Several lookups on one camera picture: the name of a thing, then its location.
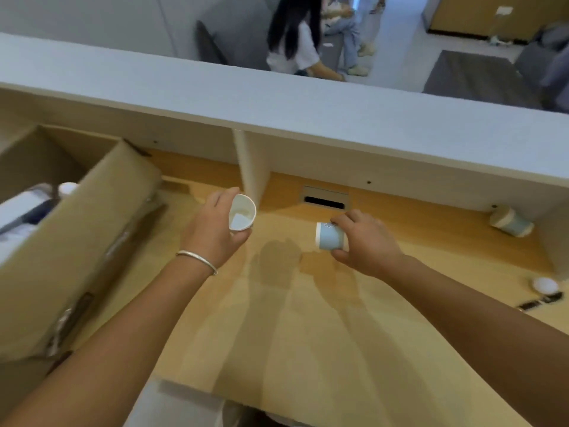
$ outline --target silver bracelet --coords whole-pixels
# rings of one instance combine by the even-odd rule
[[[197,259],[198,261],[203,262],[205,265],[209,266],[212,270],[213,270],[213,275],[217,275],[217,268],[215,268],[213,266],[213,264],[211,262],[209,262],[209,260],[202,258],[200,255],[192,252],[192,251],[187,251],[187,250],[181,250],[179,252],[176,253],[176,256],[189,256],[190,258],[194,258]]]

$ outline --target white countertop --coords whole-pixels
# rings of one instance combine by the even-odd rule
[[[569,116],[0,34],[0,87],[569,187]]]

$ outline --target long black hair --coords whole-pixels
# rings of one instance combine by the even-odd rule
[[[296,55],[298,50],[298,27],[310,13],[310,31],[314,47],[320,45],[320,11],[322,0],[281,0],[268,29],[268,49],[278,50],[284,37],[285,56],[288,60]]]

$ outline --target wooden cabinet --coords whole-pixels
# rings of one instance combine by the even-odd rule
[[[500,6],[514,8],[496,16]],[[430,29],[529,40],[543,25],[569,20],[569,0],[441,0]]]

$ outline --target wall outlet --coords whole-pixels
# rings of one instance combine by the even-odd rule
[[[514,8],[512,6],[500,6],[500,7],[498,7],[498,10],[496,11],[496,15],[507,16],[507,15],[511,15],[513,11],[514,11]]]

